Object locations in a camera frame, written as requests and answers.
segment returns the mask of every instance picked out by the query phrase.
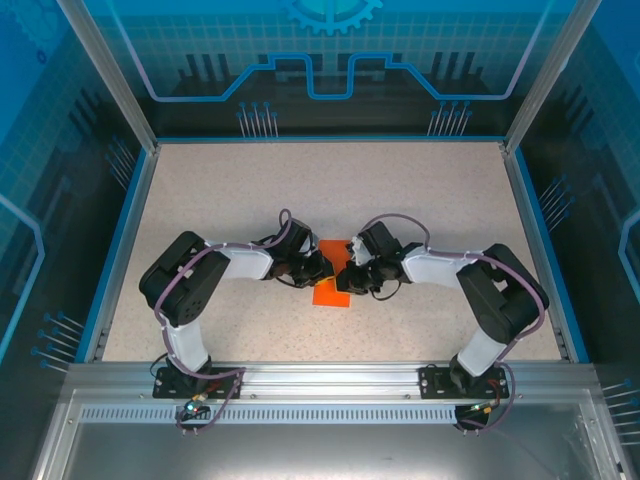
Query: gear icon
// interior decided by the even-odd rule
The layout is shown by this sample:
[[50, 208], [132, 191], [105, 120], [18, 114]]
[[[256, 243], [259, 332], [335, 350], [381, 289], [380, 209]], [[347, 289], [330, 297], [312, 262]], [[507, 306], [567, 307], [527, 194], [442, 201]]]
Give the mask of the gear icon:
[[38, 49], [47, 50], [47, 44], [58, 33], [60, 13], [55, 0], [0, 0], [5, 10], [14, 14], [24, 34]]
[[297, 20], [300, 28], [311, 27], [314, 34], [336, 30], [346, 34], [360, 28], [362, 20], [373, 18], [373, 9], [382, 7], [381, 0], [281, 0], [289, 20]]

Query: enclosure wall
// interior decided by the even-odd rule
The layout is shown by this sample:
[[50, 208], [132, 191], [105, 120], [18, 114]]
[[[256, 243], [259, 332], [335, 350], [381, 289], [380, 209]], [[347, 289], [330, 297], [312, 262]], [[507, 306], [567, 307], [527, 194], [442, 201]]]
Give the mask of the enclosure wall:
[[0, 1], [0, 66], [0, 478], [9, 479], [27, 478], [38, 454], [140, 145], [55, 2]]
[[504, 135], [574, 0], [89, 0], [162, 137]]
[[639, 14], [632, 0], [602, 2], [521, 152], [604, 386], [640, 382]]

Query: gray metal base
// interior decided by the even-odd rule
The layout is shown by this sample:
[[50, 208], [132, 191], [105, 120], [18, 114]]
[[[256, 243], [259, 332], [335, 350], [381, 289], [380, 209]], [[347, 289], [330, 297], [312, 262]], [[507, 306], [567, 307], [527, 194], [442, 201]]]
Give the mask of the gray metal base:
[[591, 365], [514, 363], [509, 418], [475, 438], [447, 425], [473, 399], [420, 400], [425, 364], [251, 364], [225, 422], [186, 439], [149, 364], [73, 365], [34, 478], [619, 478]]

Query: metal pin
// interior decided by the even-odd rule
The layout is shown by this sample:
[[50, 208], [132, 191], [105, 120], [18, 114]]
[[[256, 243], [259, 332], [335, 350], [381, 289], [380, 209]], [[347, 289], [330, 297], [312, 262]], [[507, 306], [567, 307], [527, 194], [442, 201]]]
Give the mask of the metal pin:
[[549, 229], [549, 233], [553, 232], [558, 227], [558, 225], [560, 225], [562, 223], [563, 220], [569, 218], [570, 216], [571, 216], [571, 214], [569, 213], [569, 210], [564, 212], [562, 217], [560, 219], [558, 219], [558, 221], [551, 226], [551, 228]]
[[109, 144], [109, 150], [111, 151], [111, 153], [113, 154], [114, 157], [116, 157], [119, 161], [120, 161], [120, 165], [122, 165], [122, 167], [127, 170], [128, 172], [130, 172], [131, 174], [133, 174], [133, 167], [131, 166], [131, 164], [127, 161], [126, 158], [124, 158], [124, 156], [122, 155], [121, 152], [116, 152], [116, 148], [113, 146], [113, 144]]
[[628, 402], [616, 403], [615, 405], [607, 405], [607, 407], [609, 408], [609, 410], [611, 410], [612, 408], [626, 407], [627, 405], [631, 405], [632, 407], [640, 407], [640, 400], [638, 400], [636, 397], [633, 397]]
[[60, 310], [58, 312], [58, 315], [56, 315], [58, 317], [58, 320], [66, 320], [69, 323], [74, 324], [76, 327], [80, 327], [82, 329], [84, 329], [84, 325], [78, 323], [78, 322], [74, 322], [73, 320], [71, 320], [69, 317], [67, 317], [64, 312], [62, 310]]
[[256, 134], [256, 124], [253, 121], [253, 112], [247, 113], [247, 116], [249, 117], [249, 120], [251, 121], [251, 131], [253, 132], [253, 138], [258, 138], [258, 135]]
[[616, 393], [615, 395], [609, 395], [608, 397], [604, 397], [604, 398], [607, 399], [607, 400], [610, 400], [612, 398], [624, 397], [625, 395], [631, 395], [631, 394], [638, 393], [638, 392], [640, 392], [640, 389], [629, 390], [629, 391], [622, 392], [622, 393]]
[[54, 370], [58, 370], [59, 372], [62, 373], [67, 373], [67, 371], [64, 368], [60, 368], [60, 367], [56, 367], [55, 365], [51, 365], [49, 362], [47, 362], [46, 360], [42, 360], [40, 362], [40, 368], [52, 368]]
[[561, 202], [562, 207], [555, 210], [555, 213], [547, 215], [547, 224], [553, 223], [560, 215], [562, 215], [567, 208], [576, 203], [576, 197], [571, 197], [568, 202]]
[[260, 112], [260, 119], [262, 120], [262, 127], [264, 128], [264, 136], [266, 138], [269, 135], [267, 135], [267, 124], [265, 123], [264, 116], [265, 116], [265, 113], [264, 112]]
[[262, 132], [260, 132], [260, 116], [258, 115], [258, 102], [251, 102], [251, 106], [253, 107], [253, 111], [256, 115], [256, 123], [258, 124], [258, 137], [262, 136]]
[[614, 423], [614, 427], [626, 427], [629, 425], [640, 425], [640, 420], [636, 420], [635, 422], [622, 422], [622, 423]]
[[75, 339], [75, 338], [73, 338], [72, 336], [67, 335], [66, 333], [62, 333], [58, 327], [53, 327], [53, 328], [51, 329], [51, 333], [52, 333], [53, 335], [60, 335], [61, 337], [64, 337], [64, 338], [66, 338], [67, 340], [70, 340], [70, 341], [72, 341], [72, 342], [74, 342], [74, 343], [78, 343], [78, 344], [80, 343], [78, 340], [76, 340], [76, 339]]
[[62, 340], [58, 340], [57, 338], [52, 337], [51, 335], [47, 335], [44, 330], [38, 330], [37, 333], [38, 338], [46, 338], [51, 340], [52, 342], [56, 342], [58, 345], [62, 345], [63, 347], [70, 348], [72, 350], [77, 350], [78, 347], [74, 347], [73, 345], [69, 345], [68, 343], [63, 342]]
[[126, 192], [127, 191], [127, 186], [125, 185], [125, 182], [120, 179], [120, 176], [116, 173], [116, 171], [113, 169], [113, 167], [111, 167], [109, 169], [109, 173], [111, 174], [111, 176], [113, 178], [116, 179], [116, 182], [118, 182], [118, 185], [120, 185], [124, 189], [124, 191]]
[[633, 415], [634, 413], [640, 413], [640, 410], [633, 410], [631, 412], [624, 412], [624, 413], [615, 413], [613, 415], [611, 415], [612, 417], [624, 417], [626, 415]]
[[449, 111], [442, 112], [442, 121], [440, 122], [440, 129], [438, 130], [438, 136], [442, 135], [442, 127], [444, 127], [444, 122], [449, 116]]
[[45, 323], [52, 322], [52, 323], [55, 323], [56, 325], [60, 325], [62, 328], [65, 328], [65, 329], [69, 330], [70, 332], [75, 333], [76, 335], [82, 335], [82, 332], [79, 332], [75, 328], [71, 328], [68, 325], [65, 325], [64, 323], [62, 323], [61, 321], [54, 319], [48, 313], [45, 313], [44, 317], [42, 319], [45, 321]]
[[453, 128], [455, 127], [456, 123], [458, 122], [458, 117], [460, 116], [460, 112], [459, 111], [455, 111], [453, 112], [453, 115], [456, 117], [453, 122], [451, 123], [451, 129], [449, 129], [449, 136], [453, 135]]
[[244, 125], [242, 125], [242, 112], [236, 113], [236, 118], [238, 119], [238, 123], [240, 124], [240, 131], [242, 132], [242, 138], [247, 138], [247, 135], [244, 133]]
[[265, 110], [267, 111], [267, 122], [269, 122], [269, 135], [271, 135], [273, 137], [273, 129], [271, 128], [271, 114], [269, 113], [269, 107], [271, 106], [271, 104], [269, 102], [264, 102], [262, 105], [264, 105]]
[[278, 114], [277, 112], [271, 112], [271, 118], [273, 118], [273, 129], [276, 132], [276, 137], [279, 137], [278, 134]]
[[456, 109], [456, 107], [458, 106], [458, 102], [453, 101], [451, 102], [451, 111], [449, 112], [449, 118], [447, 119], [447, 126], [444, 129], [444, 134], [447, 134], [447, 130], [449, 129], [449, 124], [451, 123], [451, 119], [453, 118], [453, 112]]
[[431, 127], [433, 126], [433, 120], [436, 118], [437, 114], [438, 114], [437, 110], [433, 110], [431, 112], [431, 120], [429, 120], [429, 128], [427, 129], [427, 135], [431, 135]]
[[38, 347], [33, 347], [31, 349], [31, 355], [33, 355], [34, 357], [36, 355], [42, 355], [43, 357], [50, 358], [51, 360], [55, 360], [56, 362], [66, 363], [67, 365], [69, 365], [70, 363], [70, 362], [67, 362], [66, 360], [62, 360], [61, 358], [54, 357], [53, 355], [49, 355], [48, 353], [41, 352], [40, 350], [38, 350]]
[[249, 121], [247, 120], [247, 111], [245, 110], [245, 107], [247, 106], [247, 104], [244, 103], [244, 102], [240, 102], [238, 105], [242, 109], [242, 116], [244, 117], [244, 125], [245, 125], [245, 127], [247, 127], [247, 136], [248, 136], [249, 135]]
[[125, 157], [127, 157], [129, 159], [129, 161], [131, 162], [131, 164], [133, 166], [135, 166], [136, 164], [136, 159], [133, 158], [133, 155], [131, 155], [131, 152], [129, 151], [129, 149], [127, 148], [127, 146], [124, 143], [124, 140], [119, 139], [118, 137], [116, 137], [115, 135], [113, 136], [113, 139], [116, 141], [116, 145], [118, 145], [118, 148], [120, 148], [120, 151], [122, 153], [124, 153]]
[[127, 172], [125, 170], [125, 168], [118, 164], [118, 162], [116, 162], [112, 157], [110, 157], [108, 154], [105, 154], [104, 158], [107, 160], [107, 162], [109, 162], [109, 164], [111, 165], [111, 167], [120, 174], [120, 176], [122, 177], [122, 179], [125, 180], [125, 183], [128, 185], [129, 184], [129, 180], [131, 179], [131, 176], [129, 175], [129, 172]]
[[435, 127], [438, 128], [438, 122], [440, 121], [440, 115], [442, 115], [442, 109], [444, 108], [444, 106], [447, 104], [447, 102], [445, 102], [444, 100], [440, 102], [440, 110], [438, 110], [438, 116], [436, 117], [436, 125]]
[[456, 126], [456, 135], [458, 134], [458, 130], [460, 129], [460, 125], [462, 125], [462, 119], [464, 118], [464, 113], [467, 111], [467, 107], [471, 105], [469, 100], [465, 100], [462, 104], [464, 107], [462, 108], [462, 113], [460, 114], [460, 119], [458, 120], [458, 125]]
[[603, 392], [606, 392], [607, 390], [613, 390], [614, 388], [620, 388], [620, 387], [627, 387], [627, 388], [631, 388], [631, 386], [633, 385], [633, 383], [631, 382], [630, 378], [625, 378], [624, 382], [622, 383], [617, 383], [615, 385], [611, 385], [610, 387], [604, 387], [602, 389]]
[[558, 202], [561, 202], [561, 201], [563, 201], [563, 200], [564, 200], [564, 198], [563, 198], [563, 196], [562, 196], [562, 195], [563, 195], [563, 193], [564, 193], [564, 192], [562, 192], [562, 191], [560, 191], [560, 190], [557, 190], [557, 193], [556, 193], [556, 199], [555, 199], [555, 200], [553, 200], [553, 201], [549, 200], [545, 205], [543, 205], [543, 206], [542, 206], [542, 214], [543, 214], [543, 215], [546, 215], [546, 214], [549, 212], [549, 210], [553, 209], [553, 207], [554, 207]]
[[60, 350], [59, 348], [56, 348], [53, 346], [53, 343], [47, 343], [47, 346], [45, 347], [45, 350], [47, 352], [56, 352], [56, 353], [60, 353], [61, 355], [65, 355], [69, 358], [71, 358], [71, 360], [75, 360], [75, 356], [71, 355], [69, 352], [65, 352], [64, 350]]
[[560, 201], [560, 203], [558, 203], [558, 205], [556, 205], [550, 212], [547, 213], [543, 213], [543, 216], [545, 217], [544, 221], [549, 224], [549, 220], [554, 217], [556, 215], [556, 213], [558, 213], [558, 211], [560, 211], [560, 209], [562, 207], [564, 207], [567, 204], [567, 202], [563, 199]]
[[560, 186], [560, 184], [562, 182], [564, 182], [567, 179], [567, 174], [564, 173], [560, 178], [555, 177], [553, 180], [551, 180], [551, 184], [546, 188], [546, 190], [544, 192], [542, 192], [542, 195], [540, 195], [540, 197], [538, 198], [538, 202], [540, 204], [542, 204], [543, 202], [546, 201], [546, 199], [556, 191], [556, 189]]
[[473, 115], [473, 112], [469, 110], [465, 115], [464, 123], [462, 124], [462, 128], [460, 129], [460, 133], [458, 135], [460, 136], [464, 135], [464, 131], [467, 128], [467, 122], [469, 121], [469, 118], [471, 117], [471, 115]]

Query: robotic arm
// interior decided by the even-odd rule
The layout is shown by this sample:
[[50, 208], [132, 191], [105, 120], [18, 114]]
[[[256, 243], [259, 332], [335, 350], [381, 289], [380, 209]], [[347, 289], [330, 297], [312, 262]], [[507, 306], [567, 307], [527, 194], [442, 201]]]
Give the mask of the robotic arm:
[[376, 222], [353, 237], [348, 249], [351, 260], [336, 279], [340, 291], [375, 295], [388, 280], [399, 282], [399, 286], [436, 283], [462, 289], [479, 325], [471, 341], [450, 363], [450, 380], [462, 394], [482, 381], [539, 315], [535, 299], [519, 281], [478, 257], [508, 266], [533, 288], [545, 309], [549, 306], [542, 287], [505, 245], [464, 254], [437, 252], [421, 243], [402, 247], [382, 222]]
[[[282, 237], [271, 247], [247, 249], [225, 246], [205, 255], [162, 303], [161, 314], [167, 320], [172, 353], [190, 371], [209, 373], [210, 357], [202, 342], [198, 317], [220, 280], [271, 280], [288, 275], [292, 286], [303, 288], [333, 275], [333, 267], [317, 249], [317, 237], [311, 229], [295, 219], [291, 220], [286, 235], [285, 227], [282, 226], [277, 235], [254, 242], [254, 245], [261, 246], [273, 238]], [[149, 307], [155, 307], [167, 285], [183, 266], [212, 244], [193, 232], [182, 233], [140, 280], [139, 288]]]
[[[290, 285], [303, 288], [333, 275], [331, 263], [316, 247], [315, 235], [298, 220], [292, 219], [290, 226], [282, 226], [277, 235], [253, 244], [264, 245], [264, 248], [225, 244], [204, 255], [162, 302], [160, 315], [166, 320], [165, 333], [170, 347], [168, 367], [187, 386], [188, 393], [202, 391], [207, 383], [190, 376], [185, 368], [178, 368], [180, 364], [190, 372], [212, 373], [198, 317], [220, 280], [270, 280], [288, 275], [293, 282]], [[148, 305], [154, 308], [182, 268], [211, 245], [193, 232], [181, 234], [140, 281], [140, 291]], [[440, 375], [435, 382], [446, 384], [445, 390], [457, 397], [472, 396], [483, 390], [488, 376], [495, 373], [496, 360], [506, 354], [516, 337], [535, 321], [540, 309], [549, 305], [540, 285], [511, 250], [501, 244], [464, 254], [437, 252], [422, 243], [403, 247], [378, 221], [353, 237], [348, 249], [351, 260], [336, 278], [339, 291], [375, 296], [385, 282], [394, 280], [399, 286], [436, 283], [460, 288], [465, 293], [479, 328], [451, 360], [447, 378]], [[487, 263], [491, 259], [494, 264], [511, 270], [511, 274]]]

